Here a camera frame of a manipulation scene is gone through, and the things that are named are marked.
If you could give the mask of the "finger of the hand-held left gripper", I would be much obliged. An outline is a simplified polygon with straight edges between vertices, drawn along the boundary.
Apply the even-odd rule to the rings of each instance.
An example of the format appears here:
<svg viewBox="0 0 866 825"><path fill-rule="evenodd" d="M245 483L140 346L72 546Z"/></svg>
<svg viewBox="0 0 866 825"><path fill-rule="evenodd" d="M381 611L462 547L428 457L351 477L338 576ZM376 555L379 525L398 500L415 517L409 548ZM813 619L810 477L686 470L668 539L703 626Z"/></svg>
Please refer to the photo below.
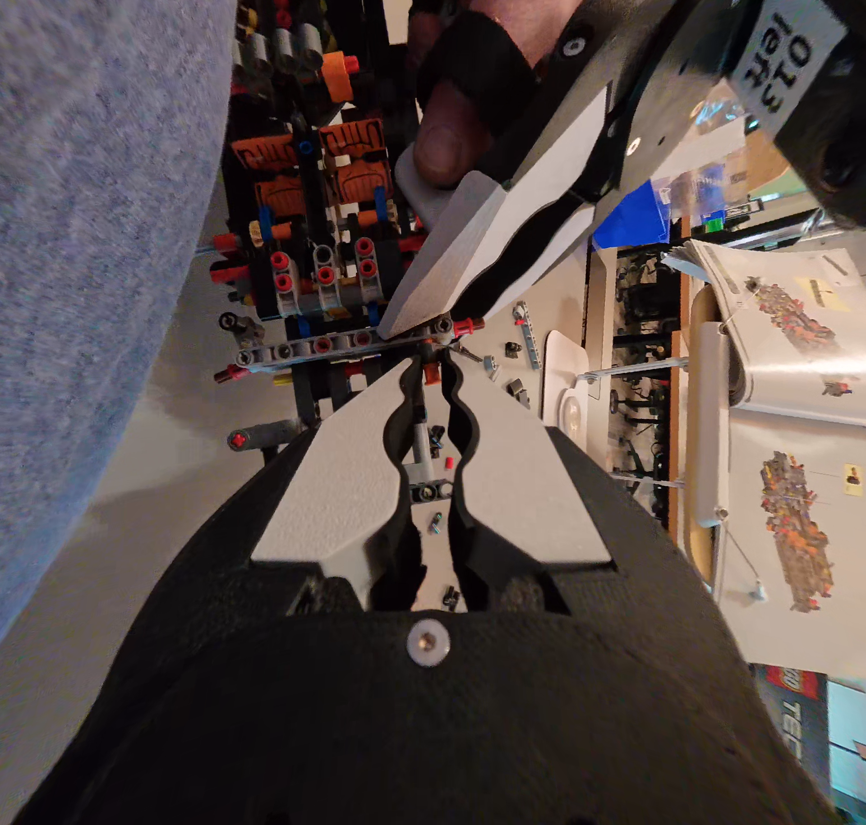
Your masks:
<svg viewBox="0 0 866 825"><path fill-rule="evenodd" d="M595 212L583 197L508 198L485 226L473 225L458 241L452 319L486 319L524 292L585 233Z"/></svg>
<svg viewBox="0 0 866 825"><path fill-rule="evenodd" d="M604 85L510 188L477 170L460 181L391 298L377 327L381 339L449 311L519 227L571 187L601 134L607 100Z"/></svg>

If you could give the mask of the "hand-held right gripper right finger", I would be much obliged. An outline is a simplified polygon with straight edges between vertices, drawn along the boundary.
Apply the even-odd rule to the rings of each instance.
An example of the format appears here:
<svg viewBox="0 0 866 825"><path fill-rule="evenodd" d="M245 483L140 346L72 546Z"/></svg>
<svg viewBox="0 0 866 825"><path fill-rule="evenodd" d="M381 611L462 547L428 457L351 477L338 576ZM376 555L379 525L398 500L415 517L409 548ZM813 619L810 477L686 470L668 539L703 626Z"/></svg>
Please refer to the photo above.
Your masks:
<svg viewBox="0 0 866 825"><path fill-rule="evenodd" d="M459 452L449 549L467 611L567 612L557 578L604 577L612 555L576 481L587 456L453 352L442 358Z"/></svg>

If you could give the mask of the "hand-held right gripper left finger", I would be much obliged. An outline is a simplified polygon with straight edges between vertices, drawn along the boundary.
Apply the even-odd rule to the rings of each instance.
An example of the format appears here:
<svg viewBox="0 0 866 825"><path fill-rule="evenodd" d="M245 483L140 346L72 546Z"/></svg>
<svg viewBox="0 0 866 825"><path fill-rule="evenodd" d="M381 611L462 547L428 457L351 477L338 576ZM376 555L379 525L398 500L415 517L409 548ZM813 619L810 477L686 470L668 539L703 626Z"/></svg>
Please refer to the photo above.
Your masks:
<svg viewBox="0 0 866 825"><path fill-rule="evenodd" d="M407 357L320 423L252 562L311 564L366 610L411 609L425 566L404 459L421 375Z"/></svg>

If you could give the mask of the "black orange lego car model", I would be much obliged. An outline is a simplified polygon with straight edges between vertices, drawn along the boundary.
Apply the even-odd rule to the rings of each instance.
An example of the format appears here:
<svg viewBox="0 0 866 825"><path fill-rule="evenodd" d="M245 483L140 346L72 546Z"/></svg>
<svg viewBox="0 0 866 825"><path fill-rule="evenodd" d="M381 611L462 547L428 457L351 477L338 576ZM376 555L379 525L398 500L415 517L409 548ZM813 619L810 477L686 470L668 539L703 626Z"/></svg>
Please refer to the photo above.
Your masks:
<svg viewBox="0 0 866 825"><path fill-rule="evenodd" d="M221 176L229 216L211 280L236 304L219 317L237 348L214 376L293 385L297 421L231 430L268 459L404 356L422 384L439 351L484 328L446 311L383 339L379 327L428 236L395 176L419 112L405 43L384 0L237 0Z"/></svg>

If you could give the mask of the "long light grey lego beam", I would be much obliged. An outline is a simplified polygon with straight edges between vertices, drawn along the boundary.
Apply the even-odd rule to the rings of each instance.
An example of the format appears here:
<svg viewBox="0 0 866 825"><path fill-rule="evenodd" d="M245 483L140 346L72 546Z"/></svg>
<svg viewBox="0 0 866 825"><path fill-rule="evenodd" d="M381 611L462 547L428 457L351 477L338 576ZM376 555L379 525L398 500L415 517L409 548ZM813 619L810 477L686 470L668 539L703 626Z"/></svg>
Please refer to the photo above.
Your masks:
<svg viewBox="0 0 866 825"><path fill-rule="evenodd" d="M530 365L532 366L533 370L540 371L541 362L536 338L534 335L534 329L532 326L528 307L524 300L518 300L514 304L512 309L512 317L515 327L517 327L522 334L524 350L527 358L529 359Z"/></svg>

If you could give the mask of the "grey lego axle connector assembly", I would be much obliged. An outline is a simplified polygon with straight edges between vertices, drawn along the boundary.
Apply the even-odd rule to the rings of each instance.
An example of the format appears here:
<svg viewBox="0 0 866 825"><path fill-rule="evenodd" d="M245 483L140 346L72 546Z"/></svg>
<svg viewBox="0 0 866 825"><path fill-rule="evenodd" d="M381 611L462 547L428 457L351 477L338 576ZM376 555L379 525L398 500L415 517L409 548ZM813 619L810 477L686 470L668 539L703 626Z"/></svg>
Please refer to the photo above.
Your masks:
<svg viewBox="0 0 866 825"><path fill-rule="evenodd" d="M412 415L412 460L404 464L409 482L410 502L413 505L426 505L450 501L453 482L442 476L442 467L438 466L443 444L441 449L432 449L429 445L428 428L438 423L428 422L428 411L422 404L413 405Z"/></svg>

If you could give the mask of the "lego instruction booklet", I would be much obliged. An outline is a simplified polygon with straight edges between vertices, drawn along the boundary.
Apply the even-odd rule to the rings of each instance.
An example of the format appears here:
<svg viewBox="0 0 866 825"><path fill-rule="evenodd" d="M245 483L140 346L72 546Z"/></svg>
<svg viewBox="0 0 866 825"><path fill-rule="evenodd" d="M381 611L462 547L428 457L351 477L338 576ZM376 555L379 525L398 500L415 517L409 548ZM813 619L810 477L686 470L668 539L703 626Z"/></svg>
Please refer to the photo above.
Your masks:
<svg viewBox="0 0 866 825"><path fill-rule="evenodd" d="M731 341L720 611L747 661L864 680L864 277L844 247L690 240L666 262Z"/></svg>

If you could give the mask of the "lego set box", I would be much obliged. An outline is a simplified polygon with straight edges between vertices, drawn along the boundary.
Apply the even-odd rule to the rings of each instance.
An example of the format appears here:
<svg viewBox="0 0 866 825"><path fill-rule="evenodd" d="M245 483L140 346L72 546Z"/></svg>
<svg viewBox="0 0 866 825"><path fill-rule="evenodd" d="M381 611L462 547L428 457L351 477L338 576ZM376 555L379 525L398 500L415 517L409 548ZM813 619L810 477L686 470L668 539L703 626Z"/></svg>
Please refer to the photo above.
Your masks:
<svg viewBox="0 0 866 825"><path fill-rule="evenodd" d="M765 664L750 671L787 749L844 822L864 823L864 681Z"/></svg>

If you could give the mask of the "blue plastic bag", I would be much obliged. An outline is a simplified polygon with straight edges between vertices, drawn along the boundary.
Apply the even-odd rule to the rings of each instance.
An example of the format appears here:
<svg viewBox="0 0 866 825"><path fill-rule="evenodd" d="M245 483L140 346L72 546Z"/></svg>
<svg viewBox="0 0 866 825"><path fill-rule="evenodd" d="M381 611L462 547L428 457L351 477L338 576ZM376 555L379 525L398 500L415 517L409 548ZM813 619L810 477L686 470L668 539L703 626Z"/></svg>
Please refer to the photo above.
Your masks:
<svg viewBox="0 0 866 825"><path fill-rule="evenodd" d="M668 245L670 203L666 188L661 191L648 180L626 196L597 226L591 241L596 250L645 245Z"/></svg>

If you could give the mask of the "clear plastic bag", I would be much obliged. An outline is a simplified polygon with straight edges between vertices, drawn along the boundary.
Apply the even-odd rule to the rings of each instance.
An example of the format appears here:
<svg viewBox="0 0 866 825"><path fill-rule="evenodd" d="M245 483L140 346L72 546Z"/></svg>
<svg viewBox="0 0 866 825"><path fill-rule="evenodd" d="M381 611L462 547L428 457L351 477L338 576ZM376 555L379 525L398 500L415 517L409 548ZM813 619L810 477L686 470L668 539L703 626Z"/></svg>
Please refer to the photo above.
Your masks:
<svg viewBox="0 0 866 825"><path fill-rule="evenodd" d="M745 118L691 125L651 177L671 222L696 226L747 199Z"/></svg>

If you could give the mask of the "cardboard box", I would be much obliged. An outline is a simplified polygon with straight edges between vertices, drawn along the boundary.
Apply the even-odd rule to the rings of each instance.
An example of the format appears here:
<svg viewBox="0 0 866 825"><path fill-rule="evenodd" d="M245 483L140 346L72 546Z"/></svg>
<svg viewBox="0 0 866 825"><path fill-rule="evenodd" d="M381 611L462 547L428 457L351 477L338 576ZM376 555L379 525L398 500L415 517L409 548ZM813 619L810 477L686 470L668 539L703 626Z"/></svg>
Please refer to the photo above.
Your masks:
<svg viewBox="0 0 866 825"><path fill-rule="evenodd" d="M745 155L746 192L750 198L784 197L805 190L796 172L760 128L746 135Z"/></svg>

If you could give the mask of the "white book stand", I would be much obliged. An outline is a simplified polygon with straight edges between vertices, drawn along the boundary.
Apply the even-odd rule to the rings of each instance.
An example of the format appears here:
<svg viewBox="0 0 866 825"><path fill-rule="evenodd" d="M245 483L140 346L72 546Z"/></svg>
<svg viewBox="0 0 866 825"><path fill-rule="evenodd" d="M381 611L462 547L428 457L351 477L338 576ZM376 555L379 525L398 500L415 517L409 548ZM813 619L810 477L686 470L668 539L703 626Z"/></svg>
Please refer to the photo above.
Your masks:
<svg viewBox="0 0 866 825"><path fill-rule="evenodd" d="M699 290L688 313L687 333L673 336L673 356L648 365L593 367L584 347L563 333L547 333L543 352L540 417L607 465L608 421L602 416L603 381L640 370L670 371L669 453L673 477L655 480L671 488L670 533L720 603L719 549L732 545L730 405L731 341L713 291Z"/></svg>

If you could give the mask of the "person's blue sweater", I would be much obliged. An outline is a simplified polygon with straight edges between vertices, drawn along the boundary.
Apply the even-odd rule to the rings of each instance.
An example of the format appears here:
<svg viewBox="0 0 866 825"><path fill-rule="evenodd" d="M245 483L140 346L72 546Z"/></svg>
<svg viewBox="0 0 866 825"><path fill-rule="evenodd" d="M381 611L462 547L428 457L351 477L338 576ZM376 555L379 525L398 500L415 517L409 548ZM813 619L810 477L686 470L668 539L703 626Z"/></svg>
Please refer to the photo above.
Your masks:
<svg viewBox="0 0 866 825"><path fill-rule="evenodd" d="M2 637L90 502L211 202L236 0L1 0Z"/></svg>

